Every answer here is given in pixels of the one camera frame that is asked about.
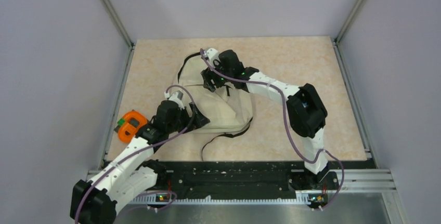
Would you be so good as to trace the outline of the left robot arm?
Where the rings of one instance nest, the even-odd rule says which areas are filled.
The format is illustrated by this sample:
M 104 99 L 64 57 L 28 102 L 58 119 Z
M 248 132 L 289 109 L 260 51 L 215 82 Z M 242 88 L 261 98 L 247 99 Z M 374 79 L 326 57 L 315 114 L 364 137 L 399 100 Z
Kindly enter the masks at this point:
M 164 164 L 150 159 L 163 144 L 210 123 L 196 104 L 188 107 L 178 100 L 164 100 L 152 120 L 132 110 L 125 113 L 115 128 L 128 145 L 102 171 L 73 187 L 70 217 L 75 223 L 113 223 L 118 213 L 133 198 L 150 188 L 167 183 Z

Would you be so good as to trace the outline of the beige canvas backpack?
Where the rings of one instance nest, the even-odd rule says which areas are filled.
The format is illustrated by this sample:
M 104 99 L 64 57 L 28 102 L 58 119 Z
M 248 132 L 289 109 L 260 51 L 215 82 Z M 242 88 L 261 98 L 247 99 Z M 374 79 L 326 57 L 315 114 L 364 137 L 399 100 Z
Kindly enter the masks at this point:
M 254 116 L 252 99 L 248 93 L 231 84 L 225 84 L 214 92 L 204 88 L 200 73 L 206 68 L 199 53 L 190 54 L 184 59 L 174 81 L 190 92 L 199 114 L 209 120 L 192 131 L 195 137 L 212 137 L 200 150 L 202 161 L 203 151 L 209 143 L 216 138 L 237 138 L 245 134 Z

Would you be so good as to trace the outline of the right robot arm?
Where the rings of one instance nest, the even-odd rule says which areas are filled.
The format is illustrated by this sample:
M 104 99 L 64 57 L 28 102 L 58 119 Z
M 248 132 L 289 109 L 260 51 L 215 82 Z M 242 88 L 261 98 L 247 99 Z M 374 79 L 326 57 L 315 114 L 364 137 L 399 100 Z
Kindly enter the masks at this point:
M 236 89 L 264 96 L 282 106 L 288 139 L 308 170 L 305 182 L 312 189 L 320 188 L 326 182 L 323 171 L 328 160 L 323 137 L 328 112 L 315 87 L 309 83 L 287 84 L 257 68 L 245 67 L 231 49 L 201 49 L 200 55 L 207 65 L 201 72 L 204 88 L 214 92 L 230 83 Z

